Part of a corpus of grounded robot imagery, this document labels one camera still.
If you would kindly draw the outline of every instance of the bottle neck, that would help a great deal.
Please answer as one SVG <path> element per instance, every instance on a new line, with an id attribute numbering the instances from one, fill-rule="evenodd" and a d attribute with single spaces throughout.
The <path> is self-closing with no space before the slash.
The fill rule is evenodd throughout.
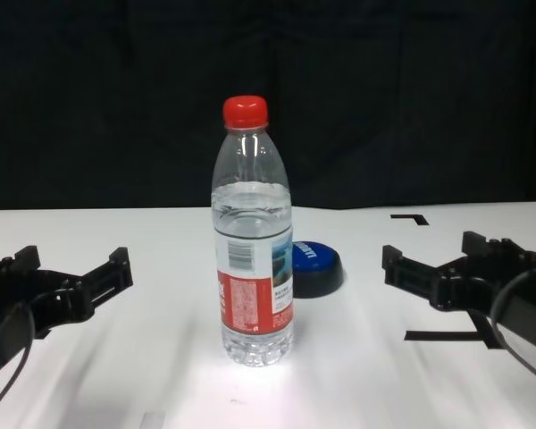
<path id="1" fill-rule="evenodd" d="M 260 134 L 266 132 L 266 125 L 255 128 L 227 128 L 226 131 L 235 136 Z"/>

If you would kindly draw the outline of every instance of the black cable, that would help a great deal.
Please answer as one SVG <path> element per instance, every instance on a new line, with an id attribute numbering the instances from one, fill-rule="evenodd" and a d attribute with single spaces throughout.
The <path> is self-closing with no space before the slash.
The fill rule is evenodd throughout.
<path id="1" fill-rule="evenodd" d="M 510 296 L 510 293 L 526 284 L 526 282 L 533 277 L 535 272 L 531 271 L 525 271 L 524 273 L 518 274 L 514 279 L 512 279 L 510 282 L 507 283 L 507 285 L 498 293 L 496 299 L 492 303 L 492 307 L 490 309 L 490 326 L 492 327 L 492 331 L 494 332 L 495 337 L 497 337 L 497 341 L 500 343 L 500 345 L 508 351 L 522 366 L 524 366 L 528 371 L 536 375 L 536 367 L 534 367 L 530 362 L 528 362 L 526 359 L 524 359 L 522 356 L 520 356 L 504 339 L 504 336 L 502 335 L 502 332 L 498 330 L 498 318 L 502 315 L 502 312 L 504 311 L 505 304 L 507 303 L 507 299 Z"/>
<path id="2" fill-rule="evenodd" d="M 6 393 L 12 388 L 14 383 L 16 382 L 16 379 L 20 375 L 22 369 L 24 369 L 24 366 L 26 365 L 26 362 L 28 361 L 29 351 L 32 348 L 32 342 L 34 341 L 34 335 L 36 334 L 36 326 L 34 325 L 34 316 L 31 313 L 31 310 L 27 305 L 20 304 L 22 308 L 24 309 L 26 313 L 26 317 L 28 318 L 28 342 L 26 344 L 26 347 L 24 348 L 24 352 L 21 355 L 20 363 L 16 367 L 16 370 L 12 374 L 12 377 L 10 377 L 10 380 L 5 385 L 5 387 L 0 392 L 0 402 L 6 396 Z"/>

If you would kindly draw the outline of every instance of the red bottle cap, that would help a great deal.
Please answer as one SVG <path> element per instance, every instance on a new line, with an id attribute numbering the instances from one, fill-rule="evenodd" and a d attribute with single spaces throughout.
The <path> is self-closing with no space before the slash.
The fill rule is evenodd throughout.
<path id="1" fill-rule="evenodd" d="M 231 97 L 222 108 L 226 128 L 259 128 L 268 124 L 266 100 L 260 96 Z"/>

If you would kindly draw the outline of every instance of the black backdrop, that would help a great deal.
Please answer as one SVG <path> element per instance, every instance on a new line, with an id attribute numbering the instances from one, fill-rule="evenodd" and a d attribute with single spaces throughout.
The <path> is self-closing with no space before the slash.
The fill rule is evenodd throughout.
<path id="1" fill-rule="evenodd" d="M 536 199 L 536 0 L 0 0 L 0 208 L 207 205 L 245 93 L 297 205 Z"/>

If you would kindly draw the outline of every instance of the white table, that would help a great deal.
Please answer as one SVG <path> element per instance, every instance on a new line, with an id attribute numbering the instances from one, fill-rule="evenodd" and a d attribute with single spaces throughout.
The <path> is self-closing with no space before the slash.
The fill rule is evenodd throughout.
<path id="1" fill-rule="evenodd" d="M 385 285 L 381 269 L 384 244 L 429 265 L 460 257 L 466 230 L 536 250 L 536 204 L 295 208 L 294 228 L 337 249 L 348 279 L 296 300 L 291 354 L 248 368 L 222 349 L 208 209 L 0 212 L 0 257 L 36 244 L 43 268 L 84 274 L 127 246 L 135 282 L 34 342 L 0 429 L 138 429 L 145 413 L 164 413 L 165 429 L 536 429 L 536 378 L 482 342 L 403 341 L 473 325 Z"/>

